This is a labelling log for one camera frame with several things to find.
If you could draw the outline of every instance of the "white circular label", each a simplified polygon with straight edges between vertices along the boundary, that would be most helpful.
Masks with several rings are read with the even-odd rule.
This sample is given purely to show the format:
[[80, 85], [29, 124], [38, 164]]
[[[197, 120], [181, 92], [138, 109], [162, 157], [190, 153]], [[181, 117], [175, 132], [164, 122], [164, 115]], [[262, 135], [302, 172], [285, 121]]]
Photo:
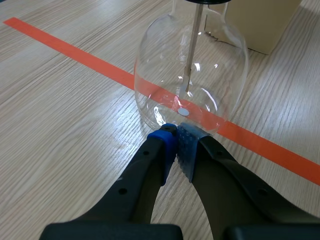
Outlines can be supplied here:
[[178, 113], [182, 116], [185, 116], [185, 117], [189, 115], [189, 111], [183, 107], [178, 109]]

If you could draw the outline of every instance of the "clear glass flask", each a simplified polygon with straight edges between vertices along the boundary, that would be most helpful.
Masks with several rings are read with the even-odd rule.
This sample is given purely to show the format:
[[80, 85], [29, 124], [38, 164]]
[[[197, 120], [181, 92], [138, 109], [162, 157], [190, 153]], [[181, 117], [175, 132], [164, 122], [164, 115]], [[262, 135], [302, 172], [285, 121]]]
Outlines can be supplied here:
[[[185, 122], [215, 133], [238, 103], [248, 72], [247, 46], [225, 22], [225, 12], [203, 4], [212, 2], [228, 0], [173, 0], [171, 13], [157, 18], [142, 38], [135, 100], [154, 130]], [[205, 32], [208, 17], [213, 32]]]

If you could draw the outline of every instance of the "wood grain surface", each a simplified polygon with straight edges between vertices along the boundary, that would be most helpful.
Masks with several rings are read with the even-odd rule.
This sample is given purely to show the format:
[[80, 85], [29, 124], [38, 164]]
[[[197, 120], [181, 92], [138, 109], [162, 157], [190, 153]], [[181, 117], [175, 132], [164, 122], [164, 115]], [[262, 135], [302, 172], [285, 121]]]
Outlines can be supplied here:
[[[151, 131], [134, 92], [4, 25], [17, 17], [132, 73], [141, 37], [170, 0], [0, 3], [0, 239], [38, 239], [90, 209]], [[320, 1], [304, 0], [270, 56], [249, 52], [231, 121], [320, 164]], [[219, 135], [245, 167], [320, 217], [320, 187]], [[175, 163], [152, 222], [212, 239], [195, 189]]]

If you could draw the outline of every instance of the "cardboard box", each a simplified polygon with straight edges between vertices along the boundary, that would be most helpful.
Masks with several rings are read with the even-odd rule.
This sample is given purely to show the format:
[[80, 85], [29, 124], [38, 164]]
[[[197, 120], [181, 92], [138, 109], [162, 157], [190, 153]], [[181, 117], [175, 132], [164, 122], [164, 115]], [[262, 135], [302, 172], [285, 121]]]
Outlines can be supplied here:
[[[300, 3], [301, 0], [232, 0], [228, 3], [225, 21], [239, 30], [249, 49], [270, 54]], [[210, 5], [210, 8], [222, 13], [225, 4]], [[212, 35], [213, 21], [208, 15], [205, 31]], [[214, 37], [228, 42], [225, 36]]]

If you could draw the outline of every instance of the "red tape line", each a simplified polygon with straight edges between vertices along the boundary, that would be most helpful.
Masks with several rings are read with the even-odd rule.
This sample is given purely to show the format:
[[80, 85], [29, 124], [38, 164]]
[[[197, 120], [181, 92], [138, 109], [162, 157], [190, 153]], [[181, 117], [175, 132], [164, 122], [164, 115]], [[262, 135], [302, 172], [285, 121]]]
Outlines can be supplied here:
[[[10, 18], [4, 24], [18, 30], [19, 32], [28, 35], [48, 47], [72, 58], [73, 60], [95, 70], [96, 72], [116, 81], [123, 86], [134, 89], [134, 76], [102, 59], [91, 55], [75, 46], [72, 46], [65, 41], [62, 41], [24, 21], [15, 17]], [[156, 85], [147, 82], [147, 89], [153, 89]], [[217, 119], [217, 116], [208, 112], [208, 118]], [[210, 121], [201, 120], [199, 122], [206, 129], [211, 126], [208, 125]], [[232, 122], [227, 122], [218, 131], [221, 136], [230, 139], [231, 141], [251, 150], [252, 152], [261, 155], [262, 157], [288, 169], [289, 171], [320, 185], [320, 165], [310, 161], [298, 154], [291, 152], [261, 136], [256, 135]]]

